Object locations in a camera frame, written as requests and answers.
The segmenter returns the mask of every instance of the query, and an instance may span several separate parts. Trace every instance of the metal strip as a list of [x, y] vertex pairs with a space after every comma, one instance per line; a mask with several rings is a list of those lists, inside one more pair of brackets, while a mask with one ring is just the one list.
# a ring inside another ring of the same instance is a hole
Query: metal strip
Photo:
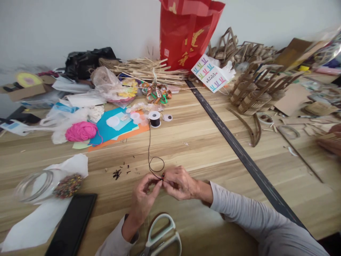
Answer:
[[201, 95], [198, 89], [193, 85], [192, 82], [186, 80], [188, 87], [193, 88], [191, 91], [196, 96], [198, 101], [201, 103], [203, 108], [206, 110], [207, 114], [210, 116], [214, 124], [217, 126], [221, 134], [225, 137], [226, 141], [230, 144], [236, 155], [239, 157], [245, 168], [249, 171], [252, 178], [255, 180], [257, 185], [263, 191], [264, 195], [267, 197], [269, 202], [272, 204], [274, 209], [287, 217], [292, 222], [296, 223], [300, 227], [306, 229], [303, 223], [298, 219], [292, 209], [284, 201], [281, 195], [276, 191], [274, 186], [258, 168], [252, 158], [244, 150], [244, 148], [239, 144], [230, 130], [226, 127], [224, 122], [220, 119], [217, 113], [213, 110], [211, 105], [206, 101], [206, 99]]

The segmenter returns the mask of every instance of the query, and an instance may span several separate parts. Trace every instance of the yarn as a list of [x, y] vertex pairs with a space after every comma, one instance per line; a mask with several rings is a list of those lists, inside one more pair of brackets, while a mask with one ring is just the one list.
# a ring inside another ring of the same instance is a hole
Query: yarn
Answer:
[[80, 122], [73, 124], [65, 133], [68, 141], [82, 142], [96, 136], [98, 128], [90, 122]]

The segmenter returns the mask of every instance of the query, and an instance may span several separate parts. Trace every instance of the red paper bag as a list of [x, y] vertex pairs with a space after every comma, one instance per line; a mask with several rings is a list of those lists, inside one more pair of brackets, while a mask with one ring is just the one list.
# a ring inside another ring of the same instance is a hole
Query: red paper bag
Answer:
[[224, 3], [211, 0], [160, 0], [160, 55], [168, 70], [190, 70], [205, 53]]

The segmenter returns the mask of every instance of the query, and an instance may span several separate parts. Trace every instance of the black smartphone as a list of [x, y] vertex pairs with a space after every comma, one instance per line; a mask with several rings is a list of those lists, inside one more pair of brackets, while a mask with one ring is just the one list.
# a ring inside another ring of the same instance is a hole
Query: black smartphone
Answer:
[[77, 255], [97, 194], [76, 194], [60, 221], [45, 256]]

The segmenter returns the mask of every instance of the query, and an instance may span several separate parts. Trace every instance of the person's right hand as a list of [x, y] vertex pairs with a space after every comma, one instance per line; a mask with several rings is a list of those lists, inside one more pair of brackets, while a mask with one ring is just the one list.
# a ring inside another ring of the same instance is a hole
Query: person's right hand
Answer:
[[167, 169], [164, 172], [163, 186], [177, 200], [198, 198], [200, 193], [199, 182], [189, 176], [183, 166]]

